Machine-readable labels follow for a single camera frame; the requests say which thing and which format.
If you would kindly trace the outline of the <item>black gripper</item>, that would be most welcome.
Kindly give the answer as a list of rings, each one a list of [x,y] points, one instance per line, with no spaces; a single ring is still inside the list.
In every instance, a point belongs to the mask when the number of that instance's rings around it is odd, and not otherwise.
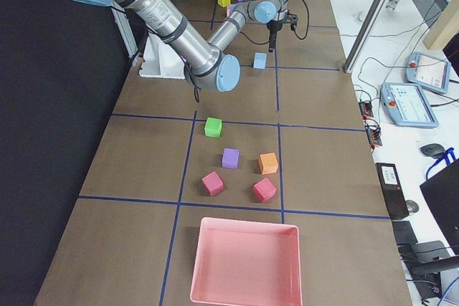
[[[283,21],[269,21],[267,23],[267,28],[270,31],[268,51],[274,52],[276,48],[277,32],[283,28]]]

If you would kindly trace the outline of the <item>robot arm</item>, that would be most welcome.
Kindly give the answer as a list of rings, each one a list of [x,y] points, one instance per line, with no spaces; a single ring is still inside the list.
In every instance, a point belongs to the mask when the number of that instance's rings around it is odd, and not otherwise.
[[[113,3],[131,9],[159,39],[184,60],[185,79],[195,90],[233,90],[240,79],[239,60],[224,50],[249,21],[262,24],[282,19],[287,0],[254,0],[237,4],[209,39],[189,23],[170,0],[73,0],[96,6]]]

